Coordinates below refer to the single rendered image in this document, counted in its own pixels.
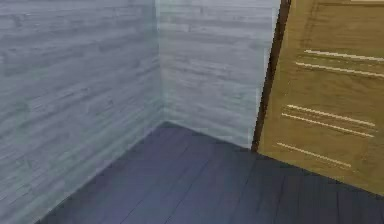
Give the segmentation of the tan wooden room door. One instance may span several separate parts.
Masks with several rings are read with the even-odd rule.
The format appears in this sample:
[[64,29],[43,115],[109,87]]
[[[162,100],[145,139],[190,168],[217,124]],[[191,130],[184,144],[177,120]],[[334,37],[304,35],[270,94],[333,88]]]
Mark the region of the tan wooden room door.
[[384,196],[384,0],[291,0],[258,151]]

